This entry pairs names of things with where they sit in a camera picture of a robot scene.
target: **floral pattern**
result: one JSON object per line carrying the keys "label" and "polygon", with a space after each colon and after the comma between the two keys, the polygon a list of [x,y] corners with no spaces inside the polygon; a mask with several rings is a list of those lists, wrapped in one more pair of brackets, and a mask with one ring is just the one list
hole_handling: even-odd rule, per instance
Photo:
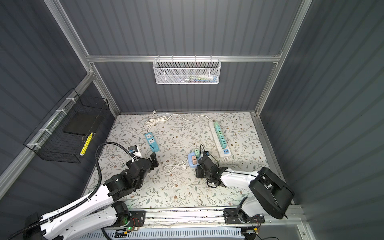
{"label": "floral pattern", "polygon": [[[198,114],[181,114],[181,116],[193,120]],[[250,194],[249,191],[236,187],[209,188],[204,179],[196,178],[195,169],[189,166],[186,169],[178,167],[172,173],[164,173],[163,168],[166,164],[178,164],[182,160],[187,160],[188,153],[199,148],[200,144],[203,144],[204,148],[219,161],[220,167],[244,171],[268,167],[250,113],[209,113],[206,116],[219,121],[232,157],[227,160],[218,158],[208,125],[210,120],[205,117],[198,118],[196,122],[186,122],[175,115],[166,122],[158,122],[152,127],[151,132],[160,148],[156,153],[159,167],[147,175],[140,189],[122,198],[129,208],[238,205]],[[148,129],[144,122],[153,117],[152,114],[119,115],[108,141],[117,142],[126,148],[137,145],[142,156],[149,158],[151,151],[144,136]],[[126,169],[125,163],[129,159],[118,147],[106,145],[99,159],[103,182]],[[94,189],[97,179],[95,170],[88,183],[86,194]]]}

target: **white mesh basket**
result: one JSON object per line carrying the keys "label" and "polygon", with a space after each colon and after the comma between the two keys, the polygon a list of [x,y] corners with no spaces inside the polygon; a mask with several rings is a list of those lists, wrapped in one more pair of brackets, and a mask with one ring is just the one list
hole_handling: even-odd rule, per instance
{"label": "white mesh basket", "polygon": [[221,62],[153,61],[156,83],[158,84],[217,84]]}

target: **blue power strip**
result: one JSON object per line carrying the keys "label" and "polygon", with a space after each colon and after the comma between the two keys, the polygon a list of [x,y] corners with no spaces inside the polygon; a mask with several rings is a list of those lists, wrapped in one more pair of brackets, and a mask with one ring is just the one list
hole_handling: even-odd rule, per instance
{"label": "blue power strip", "polygon": [[149,147],[151,148],[151,150],[153,152],[158,152],[160,149],[159,149],[159,146],[157,144],[157,142],[155,141],[155,139],[153,138],[153,135],[151,132],[145,134],[145,137],[147,139],[147,142],[149,144]]}

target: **white cable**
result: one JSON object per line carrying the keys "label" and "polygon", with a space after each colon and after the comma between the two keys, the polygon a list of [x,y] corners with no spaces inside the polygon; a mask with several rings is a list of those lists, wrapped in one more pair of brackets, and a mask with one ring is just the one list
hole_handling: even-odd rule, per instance
{"label": "white cable", "polygon": [[[158,123],[158,122],[165,122],[165,121],[168,121],[173,115],[178,115],[178,116],[180,116],[179,114],[174,113],[174,114],[170,115],[169,117],[167,117],[167,116],[162,116],[162,117],[159,117],[159,118],[158,118],[158,117],[156,117],[156,115],[155,115],[155,111],[154,111],[153,115],[155,116],[155,118],[151,118],[151,119],[149,119],[149,120],[147,120],[147,121],[145,122],[145,124],[147,125],[147,127],[149,127],[148,132],[150,132],[151,128],[152,128],[156,123]],[[187,121],[187,122],[194,122],[194,121],[196,121],[196,119],[197,119],[198,117],[206,117],[206,118],[208,118],[211,122],[213,122],[212,119],[210,119],[210,118],[207,117],[206,115],[199,115],[199,116],[195,117],[195,119],[194,119],[193,121],[188,120],[188,119],[185,119],[185,118],[183,118],[182,116],[180,116],[180,118],[184,119],[184,120]]]}
{"label": "white cable", "polygon": [[[167,168],[167,167],[173,167],[173,168],[171,168],[170,170],[166,171],[166,168]],[[186,160],[183,160],[183,161],[180,162],[179,164],[167,164],[167,165],[164,166],[163,171],[164,171],[165,173],[172,173],[172,172],[175,171],[176,168],[178,168],[178,167],[183,167],[184,169],[186,169],[186,168],[187,168],[187,161],[186,161]]]}

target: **yellow marker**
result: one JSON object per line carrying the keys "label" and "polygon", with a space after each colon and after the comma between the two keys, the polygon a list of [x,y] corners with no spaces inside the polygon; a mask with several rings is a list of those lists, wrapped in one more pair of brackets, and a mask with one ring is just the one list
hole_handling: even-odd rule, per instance
{"label": "yellow marker", "polygon": [[93,133],[91,132],[91,134],[87,138],[87,141],[85,141],[85,143],[84,143],[84,147],[83,147],[83,149],[80,152],[80,156],[83,156],[85,154],[85,151],[87,151],[87,148],[89,146],[89,143],[92,140],[92,137],[93,137]]}

